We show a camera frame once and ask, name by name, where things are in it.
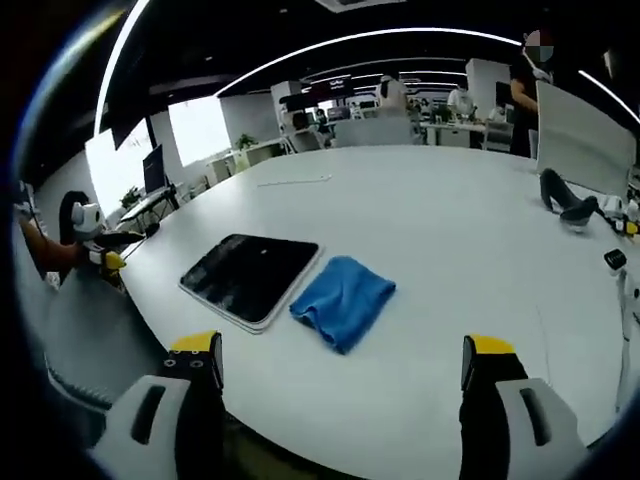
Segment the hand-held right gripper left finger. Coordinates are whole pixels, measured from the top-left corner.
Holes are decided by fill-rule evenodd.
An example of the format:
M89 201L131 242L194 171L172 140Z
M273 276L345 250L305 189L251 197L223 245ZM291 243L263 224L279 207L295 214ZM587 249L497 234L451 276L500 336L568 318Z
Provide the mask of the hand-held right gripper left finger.
M222 335L176 340L155 375L109 409L92 457L111 479L214 479L224 471Z

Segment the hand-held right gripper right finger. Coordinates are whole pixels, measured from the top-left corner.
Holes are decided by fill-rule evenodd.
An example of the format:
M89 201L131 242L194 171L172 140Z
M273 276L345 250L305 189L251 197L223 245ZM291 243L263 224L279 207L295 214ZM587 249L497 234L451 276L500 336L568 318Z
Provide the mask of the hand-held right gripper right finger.
M586 457L574 412L507 341L464 337L461 394L461 479L568 479Z

